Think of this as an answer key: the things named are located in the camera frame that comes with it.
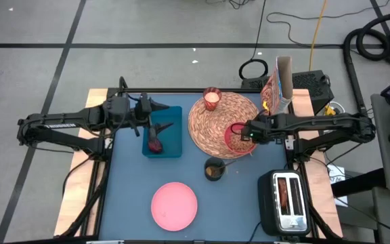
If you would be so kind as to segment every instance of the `black hose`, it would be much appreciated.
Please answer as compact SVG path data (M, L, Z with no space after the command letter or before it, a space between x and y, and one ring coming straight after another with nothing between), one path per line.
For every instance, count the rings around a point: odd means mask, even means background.
M379 61L388 58L390 56L390 39L388 39L384 34L378 32L377 30L371 29L376 24L380 24L381 22L385 22L388 20L390 20L390 14L377 18L367 23L367 25L365 25L363 28L353 30L346 36L344 40L343 57L344 57L345 68L347 69L347 74L351 82L351 88L353 89L353 94L355 96L355 101L357 103L357 110L361 113L364 113L366 111L366 107L365 107L364 99L362 97L362 93L360 91L358 78L356 77L356 71L353 65L353 60L351 59L350 56L351 39L357 35L356 48L359 54L362 55L362 57L373 61ZM365 35L373 36L381 42L383 48L383 52L381 54L371 54L370 52L366 51L364 47Z
M390 14L387 14L385 16L377 18L377 19L367 23L366 26L364 26L361 29L361 31L357 34L356 48L357 48L357 51L360 53L360 55L362 55L364 58L367 58L367 59L372 60L372 61L379 61L379 60L384 60L385 58L387 58L390 55L390 45L387 45L387 47L384 47L383 53L381 53L381 54L371 54L371 53L367 52L365 50L365 47L364 47L364 35L367 34L368 31L376 24L380 24L381 22L385 22L388 20L390 20Z

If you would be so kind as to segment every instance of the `woven placemat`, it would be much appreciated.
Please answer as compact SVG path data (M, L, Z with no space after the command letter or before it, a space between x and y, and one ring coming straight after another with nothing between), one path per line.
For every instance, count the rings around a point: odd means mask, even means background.
M223 135L228 126L257 116L258 109L248 98L234 92L223 92L214 111L206 109L204 98L195 102L189 112L188 129L195 144L206 154L235 159L242 154L230 151Z

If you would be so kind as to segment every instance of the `blue table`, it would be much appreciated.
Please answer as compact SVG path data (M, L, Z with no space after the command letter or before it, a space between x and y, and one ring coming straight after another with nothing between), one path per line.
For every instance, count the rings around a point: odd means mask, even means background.
M242 94L260 107L259 94ZM116 133L99 239L162 241L248 241L260 221L257 180L286 163L283 145L258 145L253 155L239 158L217 182L204 176L202 152L188 133L188 114L201 94L151 94L160 103L183 110L183 154L176 159L149 159L142 154L142 137L133 130ZM150 211L153 194L168 182L188 185L198 199L198 212L185 229L159 227ZM278 241L261 227L253 241Z

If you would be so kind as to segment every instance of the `yellow cable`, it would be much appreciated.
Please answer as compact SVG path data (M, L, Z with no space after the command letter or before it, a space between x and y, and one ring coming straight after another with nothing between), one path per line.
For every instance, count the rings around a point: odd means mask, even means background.
M311 69L312 69L312 52L314 51L314 45L316 44L318 28L320 27L320 23L322 22L324 9L326 8L327 3L328 3L328 0L324 0L322 11L320 12L320 16L318 17L316 31L315 31L314 37L312 39L311 54L309 55L309 71L311 71Z

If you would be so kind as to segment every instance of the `red candle holder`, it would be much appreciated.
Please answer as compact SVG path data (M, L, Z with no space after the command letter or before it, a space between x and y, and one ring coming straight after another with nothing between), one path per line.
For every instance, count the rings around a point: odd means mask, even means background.
M202 95L206 104L206 109L209 111L215 110L222 97L221 91L216 87L206 88Z

